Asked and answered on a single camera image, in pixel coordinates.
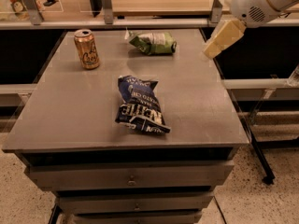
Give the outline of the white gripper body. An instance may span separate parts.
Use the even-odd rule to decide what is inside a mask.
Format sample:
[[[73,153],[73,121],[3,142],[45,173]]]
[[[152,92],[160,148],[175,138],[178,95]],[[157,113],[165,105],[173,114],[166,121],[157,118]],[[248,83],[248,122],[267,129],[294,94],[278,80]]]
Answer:
[[[232,0],[230,11],[248,28],[260,27],[276,19],[280,13],[270,0]]]

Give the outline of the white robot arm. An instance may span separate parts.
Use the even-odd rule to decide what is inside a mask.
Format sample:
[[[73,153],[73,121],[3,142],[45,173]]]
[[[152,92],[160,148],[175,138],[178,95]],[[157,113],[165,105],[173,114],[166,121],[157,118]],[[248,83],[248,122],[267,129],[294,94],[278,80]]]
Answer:
[[[202,53],[208,59],[218,56],[241,39],[247,28],[260,27],[282,12],[299,3],[299,0],[220,0],[230,10],[205,43]]]

